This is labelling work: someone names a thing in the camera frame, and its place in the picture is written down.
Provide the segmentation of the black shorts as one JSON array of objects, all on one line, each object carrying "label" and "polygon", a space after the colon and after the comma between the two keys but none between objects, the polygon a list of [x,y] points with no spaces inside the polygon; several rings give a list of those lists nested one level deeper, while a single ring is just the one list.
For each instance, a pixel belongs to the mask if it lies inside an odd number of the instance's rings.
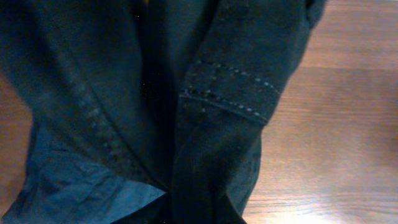
[{"label": "black shorts", "polygon": [[325,0],[1,2],[33,126],[3,223],[242,223]]}]

